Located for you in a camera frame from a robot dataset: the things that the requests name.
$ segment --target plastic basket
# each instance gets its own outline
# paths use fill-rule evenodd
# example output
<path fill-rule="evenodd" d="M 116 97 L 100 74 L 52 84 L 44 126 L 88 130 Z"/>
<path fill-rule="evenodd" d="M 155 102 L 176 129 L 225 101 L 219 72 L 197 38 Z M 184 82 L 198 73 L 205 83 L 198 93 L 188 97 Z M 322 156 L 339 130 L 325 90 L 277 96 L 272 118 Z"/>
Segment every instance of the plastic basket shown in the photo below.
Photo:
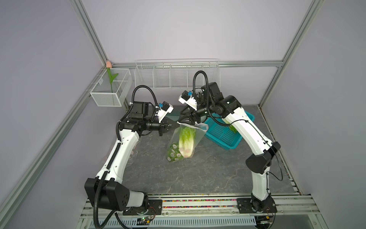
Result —
<path fill-rule="evenodd" d="M 121 107 L 132 85 L 129 69 L 111 69 L 111 73 L 118 73 L 112 85 L 105 70 L 90 92 L 99 107 Z"/>
<path fill-rule="evenodd" d="M 247 111 L 245 111 L 245 113 L 253 122 L 254 115 Z M 219 124 L 215 123 L 212 118 L 208 118 L 205 121 L 205 124 L 207 124 L 209 127 L 208 131 L 206 132 L 206 137 L 226 150 L 235 149 L 243 138 L 239 132 L 234 133 L 229 129 L 228 126 L 220 126 Z"/>

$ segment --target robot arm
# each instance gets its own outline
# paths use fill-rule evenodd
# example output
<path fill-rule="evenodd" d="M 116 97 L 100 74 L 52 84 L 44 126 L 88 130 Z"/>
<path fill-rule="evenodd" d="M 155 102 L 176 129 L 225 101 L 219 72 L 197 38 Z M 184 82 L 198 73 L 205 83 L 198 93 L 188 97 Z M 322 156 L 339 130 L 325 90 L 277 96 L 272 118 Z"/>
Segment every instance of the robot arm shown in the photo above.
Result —
<path fill-rule="evenodd" d="M 128 158 L 144 130 L 157 130 L 161 136 L 163 133 L 179 127 L 179 125 L 165 118 L 166 114 L 173 110 L 173 106 L 167 102 L 155 107 L 151 119 L 146 117 L 148 108 L 149 103 L 132 102 L 124 116 L 125 118 L 118 121 L 116 127 L 117 140 L 105 165 L 95 178 L 88 178 L 85 182 L 85 191 L 94 207 L 93 216 L 96 228 L 103 228 L 115 211 L 124 211 L 126 208 L 131 208 L 138 214 L 148 213 L 149 211 L 149 200 L 146 193 L 130 191 L 122 185 L 123 173 Z M 101 225 L 98 219 L 99 207 L 112 210 L 105 223 Z"/>
<path fill-rule="evenodd" d="M 242 213 L 262 212 L 267 207 L 271 208 L 272 212 L 276 211 L 268 189 L 268 172 L 272 158 L 281 147 L 280 144 L 273 143 L 256 127 L 234 96 L 224 98 L 215 82 L 204 85 L 201 89 L 203 97 L 209 96 L 209 99 L 203 100 L 202 103 L 195 100 L 194 92 L 184 91 L 179 97 L 179 101 L 187 105 L 186 108 L 189 108 L 189 112 L 181 113 L 178 121 L 193 125 L 196 122 L 200 123 L 200 117 L 210 116 L 210 113 L 214 112 L 221 115 L 225 123 L 232 124 L 253 152 L 246 159 L 246 165 L 252 171 L 253 178 L 250 207 L 247 207 L 250 211 Z"/>

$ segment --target colorful cable strip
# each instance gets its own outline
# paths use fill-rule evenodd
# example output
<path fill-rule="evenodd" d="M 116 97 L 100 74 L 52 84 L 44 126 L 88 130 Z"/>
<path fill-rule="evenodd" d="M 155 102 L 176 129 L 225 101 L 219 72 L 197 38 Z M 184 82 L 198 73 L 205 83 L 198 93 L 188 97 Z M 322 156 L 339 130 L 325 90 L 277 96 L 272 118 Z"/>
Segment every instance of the colorful cable strip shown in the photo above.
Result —
<path fill-rule="evenodd" d="M 167 206 L 163 208 L 237 207 L 236 205 Z"/>
<path fill-rule="evenodd" d="M 236 201 L 236 199 L 204 199 L 204 200 L 163 200 L 163 202 L 189 202 L 189 201 Z"/>

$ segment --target plastic bag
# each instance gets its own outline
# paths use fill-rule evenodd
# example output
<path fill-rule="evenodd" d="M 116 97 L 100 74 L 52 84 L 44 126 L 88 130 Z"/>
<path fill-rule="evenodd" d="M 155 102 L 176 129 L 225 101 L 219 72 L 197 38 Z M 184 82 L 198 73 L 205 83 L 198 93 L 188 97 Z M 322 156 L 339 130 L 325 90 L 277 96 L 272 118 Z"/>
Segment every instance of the plastic bag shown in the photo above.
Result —
<path fill-rule="evenodd" d="M 174 130 L 167 148 L 167 160 L 175 162 L 184 158 L 191 158 L 194 149 L 208 130 L 208 125 L 199 123 L 189 125 L 181 123 L 180 127 Z"/>
<path fill-rule="evenodd" d="M 128 157 L 128 161 L 127 161 L 127 164 L 126 164 L 126 168 L 127 167 L 130 167 L 135 162 L 135 160 L 137 158 L 137 150 L 139 148 L 139 147 L 136 148 L 136 146 L 140 146 L 140 145 L 138 145 L 139 142 L 140 141 L 137 141 L 136 142 L 136 145 L 134 146 L 133 150 L 131 151 L 131 154 Z"/>

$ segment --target green leaf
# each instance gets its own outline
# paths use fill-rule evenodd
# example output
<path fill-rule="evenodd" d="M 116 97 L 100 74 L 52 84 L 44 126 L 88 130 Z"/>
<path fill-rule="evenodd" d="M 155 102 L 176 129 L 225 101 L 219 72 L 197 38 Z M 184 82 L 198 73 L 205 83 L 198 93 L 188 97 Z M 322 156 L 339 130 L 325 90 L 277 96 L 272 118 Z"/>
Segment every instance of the green leaf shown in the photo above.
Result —
<path fill-rule="evenodd" d="M 117 75 L 118 75 L 118 73 L 113 74 L 113 75 L 111 75 L 111 76 L 109 77 L 109 82 L 110 82 L 110 84 L 112 84 L 113 80 L 117 77 Z"/>
<path fill-rule="evenodd" d="M 111 78 L 112 74 L 111 74 L 111 70 L 109 68 L 107 68 L 107 72 L 108 72 L 109 78 Z"/>

